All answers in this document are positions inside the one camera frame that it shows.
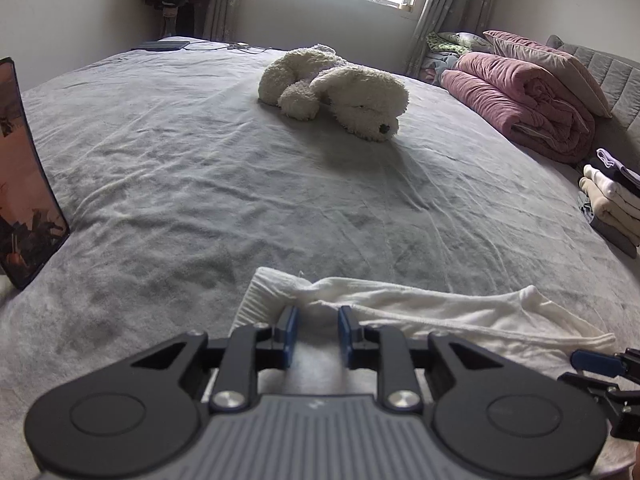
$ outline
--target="white towel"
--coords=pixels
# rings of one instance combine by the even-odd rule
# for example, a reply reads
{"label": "white towel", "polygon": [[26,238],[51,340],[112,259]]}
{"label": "white towel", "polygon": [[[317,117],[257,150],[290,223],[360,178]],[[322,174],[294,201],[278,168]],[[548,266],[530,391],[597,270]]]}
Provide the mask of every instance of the white towel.
{"label": "white towel", "polygon": [[[342,366],[337,310],[345,304],[362,324],[391,324],[415,338],[446,330],[553,378],[572,371],[568,356],[577,348],[615,350],[613,334],[574,316],[531,285],[500,296],[461,296],[349,278],[311,283],[266,267],[254,274],[232,329],[274,323],[288,304],[300,309],[293,363],[287,372],[261,372],[262,393],[375,393],[374,372]],[[425,400],[431,399],[423,376],[418,378]],[[623,470],[634,459],[633,443],[609,437],[593,474]]]}
{"label": "white towel", "polygon": [[640,198],[590,164],[585,164],[582,172],[598,186],[605,197],[619,205],[622,211],[633,218],[640,219]]}

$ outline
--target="white plush toy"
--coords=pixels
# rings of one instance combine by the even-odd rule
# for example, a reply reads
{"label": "white plush toy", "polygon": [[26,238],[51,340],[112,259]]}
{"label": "white plush toy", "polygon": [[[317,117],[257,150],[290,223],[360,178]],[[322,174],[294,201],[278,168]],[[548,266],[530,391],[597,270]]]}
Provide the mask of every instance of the white plush toy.
{"label": "white plush toy", "polygon": [[348,63],[324,45],[291,50],[271,63],[258,97],[299,120],[313,119],[322,100],[348,132],[378,142],[396,134],[409,101],[393,75]]}

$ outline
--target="gray bed sheet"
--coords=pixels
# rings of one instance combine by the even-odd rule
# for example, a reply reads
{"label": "gray bed sheet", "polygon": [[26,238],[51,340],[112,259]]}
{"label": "gray bed sheet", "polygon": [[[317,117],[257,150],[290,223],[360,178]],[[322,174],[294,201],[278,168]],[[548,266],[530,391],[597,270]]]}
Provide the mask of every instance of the gray bed sheet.
{"label": "gray bed sheet", "polygon": [[25,291],[0,284],[2,478],[36,474],[22,421],[40,394],[192,327],[225,334],[258,266],[475,295],[533,284],[638,342],[638,261],[585,224],[574,170],[409,79],[391,142],[283,117],[257,100],[279,55],[128,52],[24,93],[73,232]]}

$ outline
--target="floral curtain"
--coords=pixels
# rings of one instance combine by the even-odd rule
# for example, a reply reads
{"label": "floral curtain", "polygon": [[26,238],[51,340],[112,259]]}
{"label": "floral curtain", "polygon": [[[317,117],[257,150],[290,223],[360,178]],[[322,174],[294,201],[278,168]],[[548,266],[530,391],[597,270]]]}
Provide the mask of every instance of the floral curtain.
{"label": "floral curtain", "polygon": [[427,52],[430,32],[472,32],[485,30],[493,0],[427,0],[411,38],[405,74],[417,77]]}
{"label": "floral curtain", "polygon": [[202,38],[210,41],[233,41],[234,21],[240,0],[209,0]]}

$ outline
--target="white wall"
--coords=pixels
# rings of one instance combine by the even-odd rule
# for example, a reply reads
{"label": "white wall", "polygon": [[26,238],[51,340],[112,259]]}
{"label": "white wall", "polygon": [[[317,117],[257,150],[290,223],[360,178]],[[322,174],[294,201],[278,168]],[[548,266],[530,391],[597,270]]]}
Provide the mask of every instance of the white wall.
{"label": "white wall", "polygon": [[158,11],[144,0],[0,0],[0,57],[20,89],[152,40]]}
{"label": "white wall", "polygon": [[367,0],[240,0],[236,40],[289,50],[327,44],[354,63],[404,72],[420,17]]}
{"label": "white wall", "polygon": [[556,34],[640,62],[640,0],[495,0],[490,28],[543,44]]}

